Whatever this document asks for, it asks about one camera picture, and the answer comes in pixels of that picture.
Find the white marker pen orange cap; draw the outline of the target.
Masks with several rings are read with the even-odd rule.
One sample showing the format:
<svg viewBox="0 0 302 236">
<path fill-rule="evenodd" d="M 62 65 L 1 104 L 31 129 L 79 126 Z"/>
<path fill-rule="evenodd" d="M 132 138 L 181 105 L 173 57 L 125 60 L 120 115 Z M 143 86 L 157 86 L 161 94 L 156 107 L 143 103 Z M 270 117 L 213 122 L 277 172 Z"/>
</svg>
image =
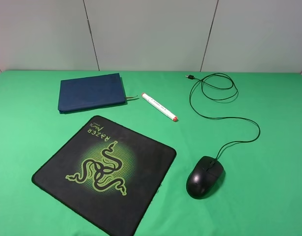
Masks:
<svg viewBox="0 0 302 236">
<path fill-rule="evenodd" d="M 178 120 L 178 117 L 176 115 L 174 115 L 171 111 L 169 111 L 167 108 L 165 108 L 163 105 L 161 105 L 159 102 L 157 102 L 155 99 L 153 99 L 146 93 L 142 93 L 141 97 L 174 122 Z"/>
</svg>

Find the black computer mouse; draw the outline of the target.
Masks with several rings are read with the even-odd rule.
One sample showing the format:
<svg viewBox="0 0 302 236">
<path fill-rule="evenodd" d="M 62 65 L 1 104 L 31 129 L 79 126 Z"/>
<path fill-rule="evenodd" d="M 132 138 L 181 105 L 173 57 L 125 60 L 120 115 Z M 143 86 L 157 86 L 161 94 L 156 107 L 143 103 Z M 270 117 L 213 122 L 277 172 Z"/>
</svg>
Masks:
<svg viewBox="0 0 302 236">
<path fill-rule="evenodd" d="M 194 199 L 202 199 L 224 172 L 223 165 L 213 157 L 203 156 L 186 181 L 186 191 Z"/>
</svg>

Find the black Razer mouse pad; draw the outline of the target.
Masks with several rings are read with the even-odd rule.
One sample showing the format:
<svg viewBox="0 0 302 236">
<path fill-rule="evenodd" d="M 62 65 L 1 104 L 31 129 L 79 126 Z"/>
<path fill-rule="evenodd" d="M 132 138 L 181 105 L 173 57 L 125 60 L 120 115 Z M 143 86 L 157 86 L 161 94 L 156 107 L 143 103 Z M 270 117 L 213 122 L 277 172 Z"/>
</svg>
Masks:
<svg viewBox="0 0 302 236">
<path fill-rule="evenodd" d="M 32 182 L 111 236 L 132 236 L 176 150 L 93 116 L 32 176 Z"/>
</svg>

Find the blue hardcover notebook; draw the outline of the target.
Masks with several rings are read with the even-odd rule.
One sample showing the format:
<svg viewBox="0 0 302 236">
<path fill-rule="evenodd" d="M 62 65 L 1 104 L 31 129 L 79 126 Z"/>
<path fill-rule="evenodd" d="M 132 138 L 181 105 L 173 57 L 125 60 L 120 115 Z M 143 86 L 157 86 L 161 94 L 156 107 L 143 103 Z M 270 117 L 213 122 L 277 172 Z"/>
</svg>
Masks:
<svg viewBox="0 0 302 236">
<path fill-rule="evenodd" d="M 58 99 L 61 114 L 126 103 L 118 73 L 62 80 Z"/>
</svg>

